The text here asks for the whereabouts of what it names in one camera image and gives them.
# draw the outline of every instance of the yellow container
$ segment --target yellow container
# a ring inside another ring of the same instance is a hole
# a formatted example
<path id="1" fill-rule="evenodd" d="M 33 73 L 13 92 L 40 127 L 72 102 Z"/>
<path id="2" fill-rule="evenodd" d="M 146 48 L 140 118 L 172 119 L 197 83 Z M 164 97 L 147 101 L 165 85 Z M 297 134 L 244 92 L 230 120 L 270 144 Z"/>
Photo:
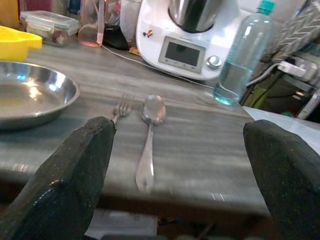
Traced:
<path id="1" fill-rule="evenodd" d="M 41 49 L 38 35 L 0 26 L 0 60 L 23 62 L 29 49 Z"/>

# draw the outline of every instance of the kitchen counter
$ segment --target kitchen counter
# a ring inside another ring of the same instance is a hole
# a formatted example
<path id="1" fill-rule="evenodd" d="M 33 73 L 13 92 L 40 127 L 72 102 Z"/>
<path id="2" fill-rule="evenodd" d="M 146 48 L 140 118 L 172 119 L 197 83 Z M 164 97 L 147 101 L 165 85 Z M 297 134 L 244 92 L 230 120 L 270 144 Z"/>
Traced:
<path id="1" fill-rule="evenodd" d="M 117 122 L 100 208 L 193 219 L 268 216 L 243 140 L 253 119 L 239 105 L 212 100 L 211 90 L 120 58 L 103 48 L 44 45 L 26 62 L 58 70 L 80 85 L 78 100 L 42 126 L 0 135 L 0 200 L 12 201 L 72 130 L 96 116 L 112 117 L 124 92 L 135 95 L 131 114 Z M 138 191 L 135 169 L 146 140 L 143 100 L 164 98 L 167 118 L 153 139 L 154 187 Z"/>

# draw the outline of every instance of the stainless steel plate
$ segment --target stainless steel plate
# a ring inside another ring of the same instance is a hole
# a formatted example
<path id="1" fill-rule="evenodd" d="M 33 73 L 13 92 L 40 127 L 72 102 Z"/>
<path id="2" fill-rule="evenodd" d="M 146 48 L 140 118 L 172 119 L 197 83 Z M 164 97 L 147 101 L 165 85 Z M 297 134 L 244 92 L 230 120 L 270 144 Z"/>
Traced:
<path id="1" fill-rule="evenodd" d="M 51 121 L 79 94 L 78 85 L 61 72 L 0 61 L 0 129 L 30 128 Z"/>

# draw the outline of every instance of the spoon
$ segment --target spoon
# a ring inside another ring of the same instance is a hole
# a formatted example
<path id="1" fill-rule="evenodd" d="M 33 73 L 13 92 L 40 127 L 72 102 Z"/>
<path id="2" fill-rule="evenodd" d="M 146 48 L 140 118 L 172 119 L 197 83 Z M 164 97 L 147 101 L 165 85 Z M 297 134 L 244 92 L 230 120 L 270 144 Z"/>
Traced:
<path id="1" fill-rule="evenodd" d="M 154 125 L 162 124 L 166 118 L 166 106 L 160 96 L 150 95 L 144 102 L 141 113 L 142 119 L 149 124 L 142 156 L 139 160 L 135 182 L 141 192 L 149 192 L 154 184 L 154 164 L 152 157 L 152 141 Z"/>

